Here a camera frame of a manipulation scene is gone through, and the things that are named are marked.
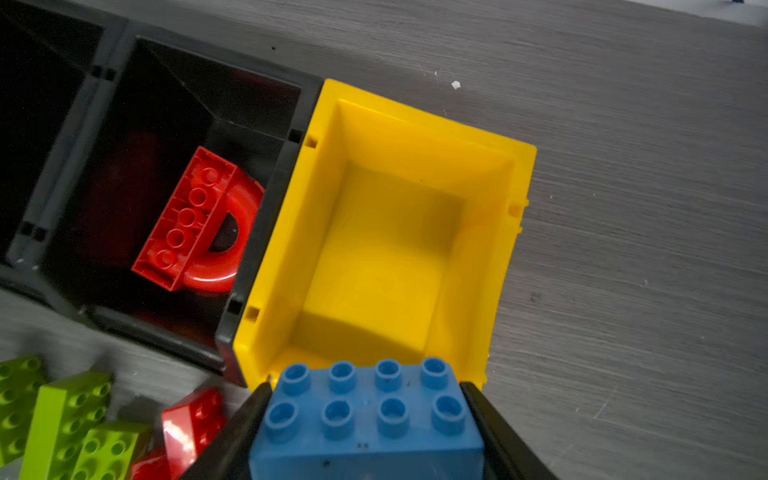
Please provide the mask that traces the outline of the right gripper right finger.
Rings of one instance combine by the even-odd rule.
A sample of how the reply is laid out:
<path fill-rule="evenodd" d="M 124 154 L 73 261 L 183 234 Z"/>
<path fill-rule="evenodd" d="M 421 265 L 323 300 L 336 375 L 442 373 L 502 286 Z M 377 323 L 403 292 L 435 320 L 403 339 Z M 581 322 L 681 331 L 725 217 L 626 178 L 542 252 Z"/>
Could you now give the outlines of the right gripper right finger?
<path fill-rule="evenodd" d="M 484 442 L 484 479 L 558 479 L 478 387 L 459 385 Z"/>

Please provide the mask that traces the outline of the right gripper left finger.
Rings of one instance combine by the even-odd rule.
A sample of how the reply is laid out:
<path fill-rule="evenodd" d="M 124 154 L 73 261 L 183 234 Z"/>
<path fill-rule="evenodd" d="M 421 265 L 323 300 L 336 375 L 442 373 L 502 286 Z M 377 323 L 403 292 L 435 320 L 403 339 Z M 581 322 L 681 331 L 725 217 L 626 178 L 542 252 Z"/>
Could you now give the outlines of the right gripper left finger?
<path fill-rule="evenodd" d="M 272 394 L 270 383 L 260 384 L 180 479 L 251 479 L 249 452 Z"/>

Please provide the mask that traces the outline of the blue lego brick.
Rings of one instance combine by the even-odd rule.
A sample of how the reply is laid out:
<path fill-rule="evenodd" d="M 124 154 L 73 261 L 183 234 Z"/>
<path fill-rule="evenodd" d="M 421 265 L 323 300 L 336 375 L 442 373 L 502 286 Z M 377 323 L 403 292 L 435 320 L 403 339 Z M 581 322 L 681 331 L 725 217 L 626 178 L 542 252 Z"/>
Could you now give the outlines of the blue lego brick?
<path fill-rule="evenodd" d="M 296 363 L 279 377 L 248 463 L 254 479 L 480 479 L 484 450 L 440 358 Z"/>

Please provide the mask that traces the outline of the red arch lego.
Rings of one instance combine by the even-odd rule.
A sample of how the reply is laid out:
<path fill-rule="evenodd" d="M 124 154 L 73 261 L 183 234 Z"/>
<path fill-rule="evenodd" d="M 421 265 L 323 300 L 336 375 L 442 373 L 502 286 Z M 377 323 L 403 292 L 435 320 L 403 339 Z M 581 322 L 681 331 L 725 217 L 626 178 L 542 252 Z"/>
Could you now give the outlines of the red arch lego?
<path fill-rule="evenodd" d="M 170 292 L 230 292 L 264 193 L 238 166 L 198 147 L 132 271 Z M 211 245 L 227 216 L 236 222 L 236 240 L 214 252 Z"/>

